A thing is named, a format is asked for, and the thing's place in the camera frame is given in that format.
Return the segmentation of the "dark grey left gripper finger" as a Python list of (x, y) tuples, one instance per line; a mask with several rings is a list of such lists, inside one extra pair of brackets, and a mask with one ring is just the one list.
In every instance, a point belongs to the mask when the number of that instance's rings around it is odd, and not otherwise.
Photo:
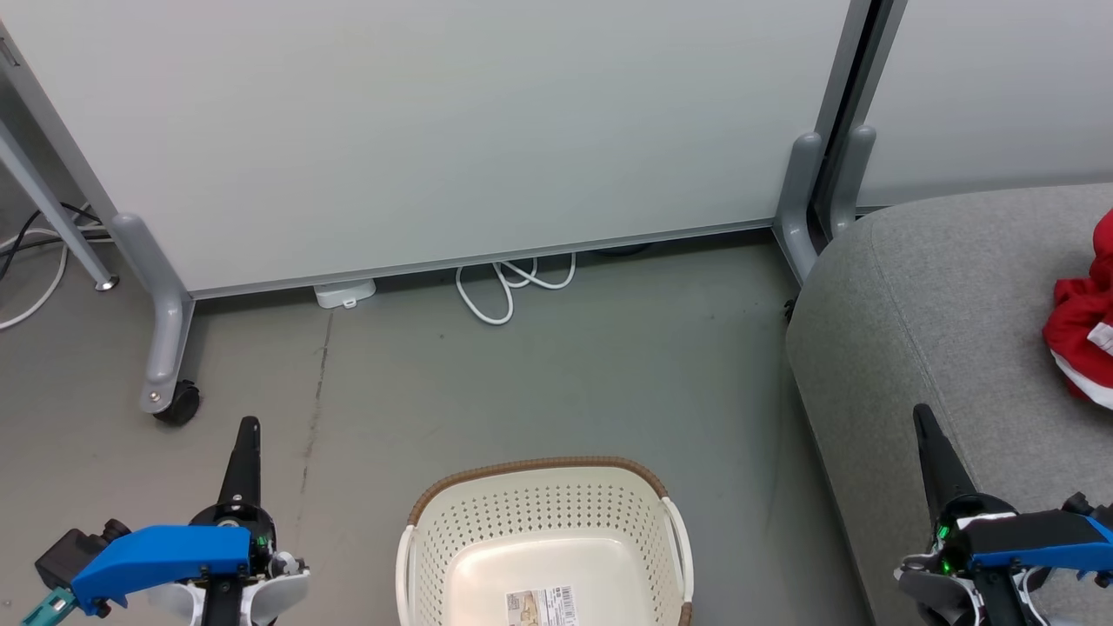
[(217, 499), (219, 506), (258, 507), (262, 503), (262, 423), (244, 415)]

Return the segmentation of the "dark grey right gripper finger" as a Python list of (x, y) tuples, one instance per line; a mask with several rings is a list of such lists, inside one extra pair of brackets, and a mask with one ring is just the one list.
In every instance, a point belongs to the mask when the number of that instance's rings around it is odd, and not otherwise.
[(913, 408), (913, 424), (919, 454), (923, 492), (930, 521), (938, 524), (951, 502), (973, 495), (976, 488), (928, 404)]

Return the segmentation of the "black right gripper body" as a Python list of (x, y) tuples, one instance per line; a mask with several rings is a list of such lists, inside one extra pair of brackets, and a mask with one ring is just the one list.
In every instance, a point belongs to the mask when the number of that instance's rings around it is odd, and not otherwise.
[(995, 520), (1016, 516), (1017, 508), (1009, 506), (997, 496), (986, 493), (962, 493), (946, 496), (936, 516), (934, 548), (938, 573), (957, 576), (971, 563), (971, 547), (965, 546), (965, 530), (978, 520)]

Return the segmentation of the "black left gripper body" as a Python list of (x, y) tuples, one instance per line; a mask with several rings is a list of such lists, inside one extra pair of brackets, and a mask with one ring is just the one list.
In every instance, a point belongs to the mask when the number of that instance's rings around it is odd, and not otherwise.
[(215, 503), (190, 520), (194, 526), (239, 527), (250, 532), (246, 576), (270, 576), (276, 551), (276, 526), (270, 513), (253, 503)]

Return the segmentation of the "red shirt with white stripes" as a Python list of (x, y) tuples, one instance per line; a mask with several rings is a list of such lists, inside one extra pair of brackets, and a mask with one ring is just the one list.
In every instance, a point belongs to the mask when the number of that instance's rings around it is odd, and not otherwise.
[(1113, 410), (1113, 282), (1057, 281), (1043, 338), (1070, 392)]

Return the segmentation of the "cream perforated laundry basket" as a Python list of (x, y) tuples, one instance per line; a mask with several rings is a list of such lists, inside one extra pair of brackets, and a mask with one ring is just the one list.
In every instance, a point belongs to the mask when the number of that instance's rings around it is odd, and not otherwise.
[(564, 585), (580, 626), (692, 626), (683, 515), (643, 464), (486, 466), (430, 486), (408, 513), (395, 559), (400, 626), (506, 626), (506, 594)]

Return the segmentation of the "paper basket label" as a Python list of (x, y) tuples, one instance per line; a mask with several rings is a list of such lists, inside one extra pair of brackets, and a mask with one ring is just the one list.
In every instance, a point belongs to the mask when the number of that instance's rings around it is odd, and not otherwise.
[(580, 626), (572, 586), (506, 594), (506, 626)]

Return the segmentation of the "grey partition leg with caster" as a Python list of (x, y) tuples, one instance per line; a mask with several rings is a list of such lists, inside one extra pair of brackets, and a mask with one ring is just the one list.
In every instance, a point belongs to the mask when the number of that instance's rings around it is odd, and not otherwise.
[(116, 214), (109, 229), (124, 261), (151, 299), (152, 338), (144, 368), (140, 407), (155, 415), (170, 404), (174, 389), (183, 380), (179, 373), (195, 300), (140, 216)]

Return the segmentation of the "grey fabric sofa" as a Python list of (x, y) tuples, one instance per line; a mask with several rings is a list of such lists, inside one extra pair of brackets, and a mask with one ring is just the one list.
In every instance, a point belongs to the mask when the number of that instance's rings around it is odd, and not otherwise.
[(929, 542), (916, 404), (981, 491), (1024, 512), (1113, 503), (1113, 411), (1070, 395), (1042, 336), (1109, 211), (1113, 183), (903, 203), (804, 280), (788, 356), (876, 626), (923, 626), (893, 575)]

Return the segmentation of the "white plug box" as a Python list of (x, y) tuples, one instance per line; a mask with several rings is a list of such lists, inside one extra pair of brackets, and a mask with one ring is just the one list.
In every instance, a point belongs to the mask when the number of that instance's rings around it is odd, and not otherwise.
[(374, 280), (349, 280), (313, 286), (314, 296), (321, 309), (356, 309), (358, 303), (377, 293)]

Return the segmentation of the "grey metal table leg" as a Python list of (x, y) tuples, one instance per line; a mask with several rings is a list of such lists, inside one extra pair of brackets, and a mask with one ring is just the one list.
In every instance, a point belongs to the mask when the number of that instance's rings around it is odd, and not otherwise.
[(53, 226), (69, 252), (87, 270), (95, 282), (95, 288), (100, 290), (100, 292), (115, 288), (118, 284), (118, 276), (109, 273), (78, 226), (68, 218), (68, 211), (65, 211), (56, 195), (49, 189), (39, 172), (36, 170), (33, 163), (24, 154), (23, 147), (4, 126), (3, 120), (0, 120), (0, 163), (3, 163), (4, 168), (12, 175), (20, 189), (33, 202), (36, 209), (40, 211), (45, 219)]

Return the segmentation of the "wide white partition panel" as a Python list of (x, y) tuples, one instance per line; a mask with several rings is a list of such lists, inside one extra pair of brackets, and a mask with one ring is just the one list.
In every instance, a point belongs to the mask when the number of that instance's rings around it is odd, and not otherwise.
[(0, 0), (199, 296), (774, 217), (851, 0)]

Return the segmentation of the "narrow white partition panel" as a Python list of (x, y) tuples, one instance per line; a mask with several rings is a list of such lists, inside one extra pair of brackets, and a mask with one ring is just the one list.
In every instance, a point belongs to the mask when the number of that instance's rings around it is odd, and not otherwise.
[(907, 0), (858, 205), (1113, 183), (1113, 0)]

